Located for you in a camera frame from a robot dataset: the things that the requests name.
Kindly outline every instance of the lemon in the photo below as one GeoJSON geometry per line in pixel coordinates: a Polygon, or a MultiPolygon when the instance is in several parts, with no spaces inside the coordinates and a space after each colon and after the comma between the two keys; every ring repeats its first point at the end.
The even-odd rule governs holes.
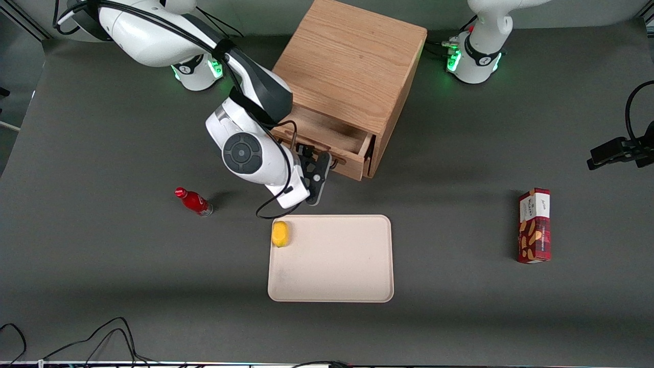
{"type": "Polygon", "coordinates": [[[288,243],[288,224],[284,221],[276,221],[273,224],[273,236],[271,240],[278,248],[286,246],[288,243]]]}

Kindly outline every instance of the red cardboard box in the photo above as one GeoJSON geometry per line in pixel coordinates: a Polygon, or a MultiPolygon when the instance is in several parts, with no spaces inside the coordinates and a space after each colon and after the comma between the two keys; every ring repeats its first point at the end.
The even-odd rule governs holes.
{"type": "Polygon", "coordinates": [[[520,197],[518,262],[549,261],[549,241],[549,190],[535,188],[520,197]]]}

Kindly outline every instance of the bottle cap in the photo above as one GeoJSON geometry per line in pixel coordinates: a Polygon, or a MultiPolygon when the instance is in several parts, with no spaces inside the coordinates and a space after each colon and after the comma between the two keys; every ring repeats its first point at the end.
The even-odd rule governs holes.
{"type": "Polygon", "coordinates": [[[186,189],[179,187],[175,189],[175,195],[178,196],[179,198],[184,198],[188,192],[186,192],[186,189]]]}

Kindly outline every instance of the beige tray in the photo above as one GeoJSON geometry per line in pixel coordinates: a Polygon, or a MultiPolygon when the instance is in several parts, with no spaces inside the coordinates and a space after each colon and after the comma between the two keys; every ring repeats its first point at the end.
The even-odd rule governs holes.
{"type": "Polygon", "coordinates": [[[270,244],[268,295],[278,302],[385,303],[393,298],[384,215],[289,215],[288,245],[270,244]]]}

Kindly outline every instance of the metal frame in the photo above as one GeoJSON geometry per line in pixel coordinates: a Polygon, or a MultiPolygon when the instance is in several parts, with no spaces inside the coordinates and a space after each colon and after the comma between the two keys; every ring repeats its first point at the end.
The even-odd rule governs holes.
{"type": "MultiPolygon", "coordinates": [[[[9,364],[9,361],[0,361],[2,365],[9,364]]],[[[167,368],[293,368],[292,364],[270,364],[270,363],[218,363],[206,361],[17,361],[13,367],[30,368],[135,368],[135,367],[167,367],[167,368]]],[[[350,368],[563,368],[556,365],[349,365],[350,368]]],[[[306,365],[305,368],[330,368],[328,364],[306,365]]],[[[565,367],[565,368],[588,368],[588,367],[565,367]]]]}
{"type": "Polygon", "coordinates": [[[654,0],[650,0],[645,7],[638,13],[638,16],[645,20],[647,25],[647,36],[654,37],[654,0]]]}
{"type": "Polygon", "coordinates": [[[17,126],[13,126],[13,125],[11,125],[11,124],[9,124],[9,123],[7,123],[7,122],[1,121],[1,120],[0,120],[0,126],[2,126],[2,127],[4,127],[4,128],[11,129],[11,130],[13,130],[13,131],[15,131],[15,132],[20,132],[20,128],[19,128],[19,127],[17,127],[17,126]]]}
{"type": "Polygon", "coordinates": [[[0,12],[39,41],[53,38],[13,0],[0,0],[0,12]]]}

